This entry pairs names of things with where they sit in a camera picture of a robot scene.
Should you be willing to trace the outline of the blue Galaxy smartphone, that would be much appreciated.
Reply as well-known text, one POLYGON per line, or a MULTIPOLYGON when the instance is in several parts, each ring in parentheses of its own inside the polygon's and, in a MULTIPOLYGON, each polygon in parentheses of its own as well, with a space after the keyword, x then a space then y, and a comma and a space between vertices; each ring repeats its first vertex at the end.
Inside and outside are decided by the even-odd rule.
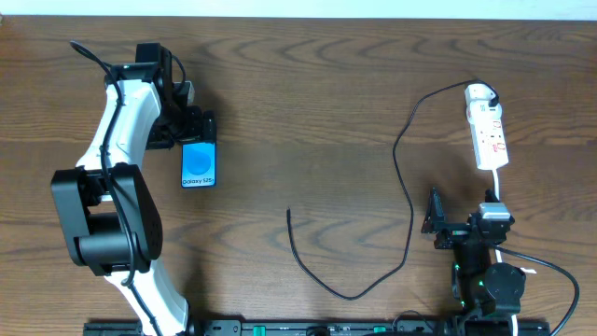
POLYGON ((182 145, 181 187, 210 188, 216 185, 216 144, 197 142, 182 145))

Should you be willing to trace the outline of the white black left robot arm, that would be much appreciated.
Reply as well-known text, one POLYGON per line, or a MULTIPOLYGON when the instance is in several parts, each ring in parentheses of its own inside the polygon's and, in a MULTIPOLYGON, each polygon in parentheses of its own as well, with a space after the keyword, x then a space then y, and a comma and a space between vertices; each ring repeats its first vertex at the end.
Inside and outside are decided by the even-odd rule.
POLYGON ((50 189, 66 248, 124 296, 135 322, 96 321, 86 335, 202 335, 205 324, 172 283, 160 257, 160 214, 142 175, 148 150, 215 143, 212 112, 194 105, 190 80, 173 79, 180 60, 159 43, 137 45, 131 63, 111 64, 70 46, 104 71, 106 104, 85 154, 54 173, 50 189))

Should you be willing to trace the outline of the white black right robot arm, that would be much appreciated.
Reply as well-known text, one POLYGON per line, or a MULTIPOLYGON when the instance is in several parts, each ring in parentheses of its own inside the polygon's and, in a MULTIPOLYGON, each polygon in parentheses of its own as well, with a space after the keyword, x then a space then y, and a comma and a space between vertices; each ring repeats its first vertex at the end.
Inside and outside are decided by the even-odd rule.
POLYGON ((526 275, 520 268, 493 262, 490 250, 507 239, 514 217, 493 191, 465 222, 447 221, 440 196, 430 190, 422 233, 435 234, 434 247, 453 252, 452 294, 463 305, 463 313, 452 319, 458 335, 480 321, 511 322, 521 311, 526 275))

